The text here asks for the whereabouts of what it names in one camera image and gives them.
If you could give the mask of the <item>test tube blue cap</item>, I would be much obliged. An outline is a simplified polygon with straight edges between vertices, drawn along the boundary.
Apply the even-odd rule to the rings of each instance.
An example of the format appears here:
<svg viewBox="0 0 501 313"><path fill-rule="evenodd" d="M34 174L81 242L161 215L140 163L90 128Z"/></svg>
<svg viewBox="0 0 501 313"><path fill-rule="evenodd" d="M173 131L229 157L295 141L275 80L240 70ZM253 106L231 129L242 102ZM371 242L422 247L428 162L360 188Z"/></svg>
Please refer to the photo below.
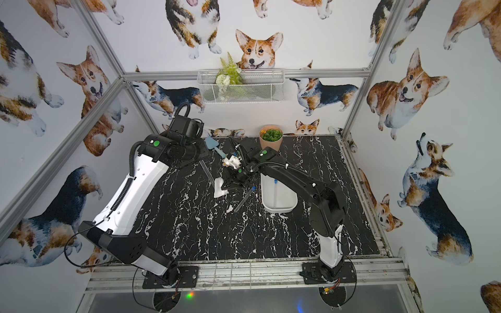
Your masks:
<svg viewBox="0 0 501 313"><path fill-rule="evenodd" d="M214 187L215 186L215 179L213 178L209 168L206 166L206 163L203 160L201 160L199 162L199 164L200 164L201 168L203 169L205 175L207 176L211 186Z"/></svg>
<svg viewBox="0 0 501 313"><path fill-rule="evenodd" d="M234 212L237 213L245 204L245 202L250 198L250 196L253 194L253 192L256 190L256 187L253 186L251 187L244 195L243 199L241 202L237 205L237 207L234 209Z"/></svg>
<svg viewBox="0 0 501 313"><path fill-rule="evenodd" d="M277 201L278 201L278 180L274 180L274 190L273 190L273 207L277 207Z"/></svg>

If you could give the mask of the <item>white rectangular tray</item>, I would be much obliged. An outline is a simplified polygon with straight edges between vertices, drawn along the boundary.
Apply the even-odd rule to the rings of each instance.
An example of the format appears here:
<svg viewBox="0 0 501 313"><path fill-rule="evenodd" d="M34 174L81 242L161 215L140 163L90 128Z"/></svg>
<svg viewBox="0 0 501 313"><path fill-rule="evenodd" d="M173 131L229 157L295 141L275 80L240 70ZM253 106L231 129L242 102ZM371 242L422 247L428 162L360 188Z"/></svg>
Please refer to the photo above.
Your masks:
<svg viewBox="0 0 501 313"><path fill-rule="evenodd" d="M278 181L278 201L277 207L273 207L274 178L260 175L261 198L265 210L269 213L282 214L289 213L297 206L297 194L286 185Z"/></svg>

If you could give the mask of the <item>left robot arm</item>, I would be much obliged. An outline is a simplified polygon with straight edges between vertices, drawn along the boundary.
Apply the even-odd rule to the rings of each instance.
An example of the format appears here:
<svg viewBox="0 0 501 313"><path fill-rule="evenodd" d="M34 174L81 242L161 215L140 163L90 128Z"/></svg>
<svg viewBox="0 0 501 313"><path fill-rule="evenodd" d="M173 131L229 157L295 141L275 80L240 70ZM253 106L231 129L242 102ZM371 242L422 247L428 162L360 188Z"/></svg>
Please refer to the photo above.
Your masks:
<svg viewBox="0 0 501 313"><path fill-rule="evenodd" d="M200 119L177 111L166 131L134 143L129 173L120 189L94 220L82 222L78 234L117 261L175 286L181 279L175 259L148 247L145 238L131 231L150 192L169 169L180 170L207 157L203 127Z"/></svg>

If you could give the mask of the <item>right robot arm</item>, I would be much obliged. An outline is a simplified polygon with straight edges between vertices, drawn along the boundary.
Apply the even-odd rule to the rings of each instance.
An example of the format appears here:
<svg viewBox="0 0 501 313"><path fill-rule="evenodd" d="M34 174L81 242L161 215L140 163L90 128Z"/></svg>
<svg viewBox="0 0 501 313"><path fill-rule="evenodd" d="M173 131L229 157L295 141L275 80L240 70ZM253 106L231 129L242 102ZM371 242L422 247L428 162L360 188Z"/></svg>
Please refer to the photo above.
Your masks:
<svg viewBox="0 0 501 313"><path fill-rule="evenodd" d="M346 202L341 186L332 181L325 183L289 163L280 152L265 147L249 147L249 139L238 142L229 137L234 152L222 174L222 190L249 186L254 176L262 174L271 177L295 192L310 208L309 223L318 234L320 254L318 271L301 272L306 279L316 282L340 283L339 273L344 254L341 250L341 232L346 215Z"/></svg>

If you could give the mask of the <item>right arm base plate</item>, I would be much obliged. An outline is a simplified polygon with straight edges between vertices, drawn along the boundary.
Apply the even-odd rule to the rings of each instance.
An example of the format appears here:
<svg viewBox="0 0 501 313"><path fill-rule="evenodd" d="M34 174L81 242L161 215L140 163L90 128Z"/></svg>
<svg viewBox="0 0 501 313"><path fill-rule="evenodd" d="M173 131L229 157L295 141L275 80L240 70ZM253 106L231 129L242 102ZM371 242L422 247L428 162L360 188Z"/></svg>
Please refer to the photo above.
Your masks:
<svg viewBox="0 0 501 313"><path fill-rule="evenodd" d="M335 284L355 283L356 269L351 262L341 261L337 266L330 268L322 262L303 263L300 276L305 284Z"/></svg>

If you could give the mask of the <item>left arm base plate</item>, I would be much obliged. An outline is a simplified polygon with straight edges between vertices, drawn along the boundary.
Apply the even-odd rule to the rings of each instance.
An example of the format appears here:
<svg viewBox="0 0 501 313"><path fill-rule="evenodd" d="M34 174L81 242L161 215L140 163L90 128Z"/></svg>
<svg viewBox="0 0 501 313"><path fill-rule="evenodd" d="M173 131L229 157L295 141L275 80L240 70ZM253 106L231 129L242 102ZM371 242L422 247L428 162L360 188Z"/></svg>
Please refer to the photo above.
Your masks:
<svg viewBox="0 0 501 313"><path fill-rule="evenodd" d="M198 281L200 268L198 266L176 266L168 269L164 275L157 276L147 272L142 288L149 289L175 289L195 288Z"/></svg>

